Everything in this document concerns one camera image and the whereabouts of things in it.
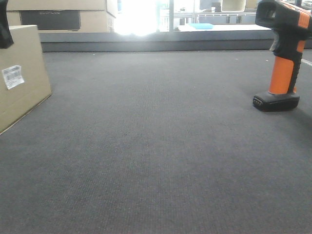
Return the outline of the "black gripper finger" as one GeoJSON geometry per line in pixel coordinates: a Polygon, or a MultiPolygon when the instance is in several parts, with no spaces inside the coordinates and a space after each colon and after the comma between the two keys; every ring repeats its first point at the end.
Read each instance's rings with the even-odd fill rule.
{"type": "Polygon", "coordinates": [[[7,19],[8,0],[0,0],[0,48],[7,49],[14,44],[7,19]]]}

